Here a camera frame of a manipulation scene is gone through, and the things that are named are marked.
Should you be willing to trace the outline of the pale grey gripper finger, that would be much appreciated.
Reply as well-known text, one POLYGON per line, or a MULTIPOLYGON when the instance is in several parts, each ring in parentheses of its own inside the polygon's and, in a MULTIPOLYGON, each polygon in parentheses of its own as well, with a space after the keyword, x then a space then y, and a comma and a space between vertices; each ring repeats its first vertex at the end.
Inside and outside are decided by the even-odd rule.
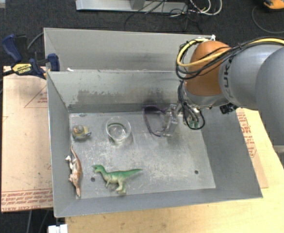
POLYGON ((167 136, 172 136, 178 126, 177 116, 173 112, 169 113, 168 123, 167 123, 167 136))
POLYGON ((171 117, 172 117, 171 107, 168 107, 164 111, 164 118, 163 118, 163 123, 162 123, 163 133, 169 132, 169 128, 170 128, 171 121, 172 121, 171 117))

